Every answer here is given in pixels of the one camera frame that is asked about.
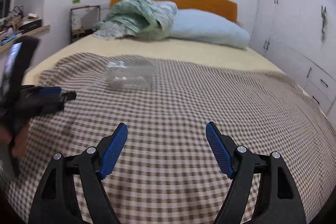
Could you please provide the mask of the person's left hand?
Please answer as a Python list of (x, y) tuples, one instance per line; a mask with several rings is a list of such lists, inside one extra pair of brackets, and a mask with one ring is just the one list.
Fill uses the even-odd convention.
[[(26, 155), (27, 142), (28, 142), (28, 134), (30, 128), (30, 121), (28, 120), (25, 125), (21, 128), (20, 133), (18, 133), (15, 137), (15, 145), (12, 148), (12, 155), (16, 158), (23, 158)], [(11, 133), (7, 131), (7, 129), (1, 125), (1, 143), (9, 145), (13, 139)]]

